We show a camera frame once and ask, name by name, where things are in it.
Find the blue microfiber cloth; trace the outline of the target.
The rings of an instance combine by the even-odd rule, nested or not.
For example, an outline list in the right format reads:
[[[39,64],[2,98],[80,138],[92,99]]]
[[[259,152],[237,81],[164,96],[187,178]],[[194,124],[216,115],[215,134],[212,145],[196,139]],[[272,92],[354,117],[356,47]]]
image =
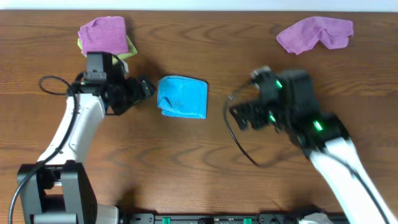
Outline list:
[[[157,106],[162,115],[206,119],[208,84],[205,81],[169,75],[158,82]]]

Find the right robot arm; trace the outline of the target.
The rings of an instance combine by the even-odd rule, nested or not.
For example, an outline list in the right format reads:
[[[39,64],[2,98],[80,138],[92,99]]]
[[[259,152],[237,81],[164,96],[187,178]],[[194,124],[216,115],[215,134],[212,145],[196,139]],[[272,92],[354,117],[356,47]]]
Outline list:
[[[332,189],[349,223],[397,223],[344,124],[320,109],[307,71],[253,71],[228,96],[223,114],[231,114],[241,130],[272,125],[286,132]]]

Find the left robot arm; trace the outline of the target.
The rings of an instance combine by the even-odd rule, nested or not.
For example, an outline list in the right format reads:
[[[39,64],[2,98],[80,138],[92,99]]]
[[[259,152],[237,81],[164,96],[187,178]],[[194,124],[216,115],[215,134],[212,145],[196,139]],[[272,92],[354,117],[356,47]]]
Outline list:
[[[115,205],[100,205],[84,164],[108,110],[113,116],[154,95],[144,76],[130,77],[128,65],[107,52],[90,52],[86,70],[66,82],[66,109],[48,148],[34,164],[21,165],[8,222],[21,200],[25,223],[122,223]]]

